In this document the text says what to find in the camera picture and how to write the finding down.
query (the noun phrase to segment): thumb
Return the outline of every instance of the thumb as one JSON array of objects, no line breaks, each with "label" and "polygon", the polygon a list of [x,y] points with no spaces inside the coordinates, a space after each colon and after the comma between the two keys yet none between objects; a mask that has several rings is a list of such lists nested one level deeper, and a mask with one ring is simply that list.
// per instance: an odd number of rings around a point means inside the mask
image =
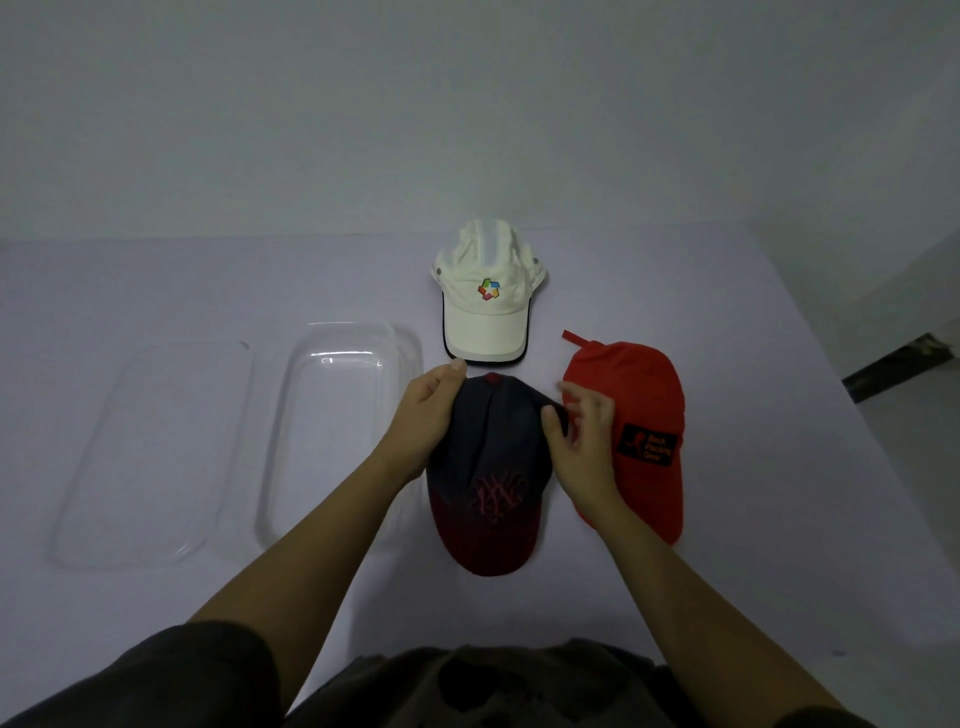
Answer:
[{"label": "thumb", "polygon": [[564,429],[560,424],[560,417],[552,404],[547,404],[540,410],[540,422],[543,424],[543,434],[546,444],[550,447],[550,457],[556,461],[566,455],[566,440]]},{"label": "thumb", "polygon": [[463,359],[454,359],[440,375],[440,383],[430,396],[433,406],[449,409],[457,397],[457,392],[467,378],[467,362]]}]

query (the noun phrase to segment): baseball cap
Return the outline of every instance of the baseball cap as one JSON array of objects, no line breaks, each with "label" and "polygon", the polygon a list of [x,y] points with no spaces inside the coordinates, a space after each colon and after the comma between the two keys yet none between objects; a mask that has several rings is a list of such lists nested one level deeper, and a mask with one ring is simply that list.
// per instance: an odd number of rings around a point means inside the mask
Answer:
[{"label": "baseball cap", "polygon": [[427,492],[446,550],[478,576],[516,571],[533,553],[540,501],[553,473],[540,409],[553,405],[515,376],[464,381],[450,427],[430,455]]},{"label": "baseball cap", "polygon": [[527,351],[530,297],[546,269],[505,220],[473,220],[431,275],[444,292],[444,346],[469,362],[509,363]]},{"label": "baseball cap", "polygon": [[[684,390],[666,354],[628,342],[604,345],[564,331],[581,349],[564,374],[610,397],[613,474],[628,506],[668,544],[684,530]],[[564,394],[564,403],[571,398]]]}]

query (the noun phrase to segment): white cap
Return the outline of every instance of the white cap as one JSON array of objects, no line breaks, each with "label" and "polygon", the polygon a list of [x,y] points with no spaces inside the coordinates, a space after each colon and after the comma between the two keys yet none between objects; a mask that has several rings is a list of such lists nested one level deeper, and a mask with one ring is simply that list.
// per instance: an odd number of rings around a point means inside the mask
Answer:
[{"label": "white cap", "polygon": [[444,291],[444,345],[469,361],[511,362],[527,349],[530,297],[546,269],[504,220],[473,220],[431,271]]}]

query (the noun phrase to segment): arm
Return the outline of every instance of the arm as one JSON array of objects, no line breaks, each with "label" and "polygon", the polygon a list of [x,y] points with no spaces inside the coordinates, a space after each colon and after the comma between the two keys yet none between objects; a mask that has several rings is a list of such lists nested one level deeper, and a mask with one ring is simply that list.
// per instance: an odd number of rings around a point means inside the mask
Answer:
[{"label": "arm", "polygon": [[806,706],[842,708],[806,670],[712,589],[623,502],[613,480],[613,401],[569,382],[579,438],[556,412],[543,429],[564,490],[596,526],[678,682],[715,728],[770,728]]},{"label": "arm", "polygon": [[391,502],[445,435],[466,373],[458,359],[410,382],[371,456],[190,618],[237,622],[263,638],[279,672],[284,710],[324,646]]}]

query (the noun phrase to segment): person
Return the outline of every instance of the person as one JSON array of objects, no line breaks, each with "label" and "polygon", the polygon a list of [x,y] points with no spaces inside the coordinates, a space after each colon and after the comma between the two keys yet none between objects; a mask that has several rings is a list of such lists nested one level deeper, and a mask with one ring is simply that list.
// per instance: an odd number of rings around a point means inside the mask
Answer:
[{"label": "person", "polygon": [[667,666],[587,640],[548,649],[425,647],[358,658],[286,715],[400,489],[446,433],[466,376],[410,382],[371,455],[186,623],[20,716],[28,726],[868,725],[701,579],[623,502],[612,400],[575,384],[565,439],[542,412],[561,486],[595,526]]}]

